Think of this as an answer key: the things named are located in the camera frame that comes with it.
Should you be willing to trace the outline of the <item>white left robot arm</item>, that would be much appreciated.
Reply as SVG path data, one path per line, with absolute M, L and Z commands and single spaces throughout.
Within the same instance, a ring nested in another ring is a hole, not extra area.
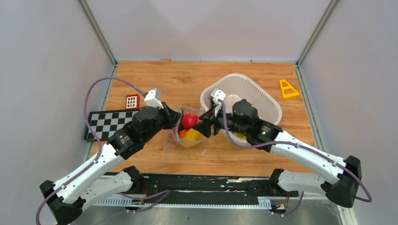
M 162 103 L 161 107 L 144 106 L 131 121 L 115 131 L 101 151 L 76 170 L 55 182 L 44 181 L 39 188 L 56 222 L 68 225 L 88 207 L 111 195 L 126 191 L 140 193 L 144 177 L 134 166 L 107 180 L 98 181 L 98 178 L 142 150 L 161 130 L 173 129 L 181 116 L 166 103 Z

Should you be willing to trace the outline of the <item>clear zip top bag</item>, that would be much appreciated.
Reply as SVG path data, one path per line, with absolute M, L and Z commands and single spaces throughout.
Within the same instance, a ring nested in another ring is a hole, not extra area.
M 192 128 L 193 125 L 200 122 L 199 116 L 205 112 L 204 108 L 194 109 L 180 106 L 176 111 L 179 112 L 181 116 L 176 126 L 166 133 L 163 139 L 164 149 L 171 150 L 177 147 L 191 148 L 205 140 L 205 136 Z

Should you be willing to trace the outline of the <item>red toy apple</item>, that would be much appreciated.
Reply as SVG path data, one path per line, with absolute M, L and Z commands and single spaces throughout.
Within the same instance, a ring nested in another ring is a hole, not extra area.
M 191 129 L 195 124 L 198 123 L 199 117 L 194 114 L 184 114 L 182 117 L 182 126 L 184 129 Z

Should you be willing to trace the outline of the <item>orange toy pumpkin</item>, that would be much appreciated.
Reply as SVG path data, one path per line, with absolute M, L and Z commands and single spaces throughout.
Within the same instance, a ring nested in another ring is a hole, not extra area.
M 186 132 L 187 132 L 187 129 L 182 129 L 182 130 L 180 130 L 179 133 L 178 133 L 178 137 L 179 137 L 180 139 L 184 138 Z

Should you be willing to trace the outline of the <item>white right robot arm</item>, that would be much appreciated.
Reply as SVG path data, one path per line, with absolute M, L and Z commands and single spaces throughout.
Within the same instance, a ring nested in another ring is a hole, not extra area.
M 246 137 L 246 148 L 256 148 L 289 158 L 312 170 L 312 173 L 289 172 L 275 169 L 268 182 L 269 192 L 281 195 L 285 191 L 305 191 L 325 195 L 333 203 L 353 207 L 359 199 L 361 162 L 357 157 L 342 158 L 312 147 L 284 131 L 279 126 L 258 116 L 258 111 L 247 100 L 236 102 L 231 113 L 225 112 L 221 100 L 200 116 L 193 129 L 205 137 L 226 132 L 236 132 Z

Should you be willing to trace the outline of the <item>yellow toy mango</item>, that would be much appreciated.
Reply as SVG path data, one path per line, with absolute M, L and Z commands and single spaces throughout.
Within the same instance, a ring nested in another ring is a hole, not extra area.
M 201 137 L 202 137 L 202 134 L 199 131 L 191 128 L 185 133 L 185 135 L 183 137 L 183 141 L 189 145 L 192 145 L 192 144 L 196 144 L 198 141 L 200 141 Z

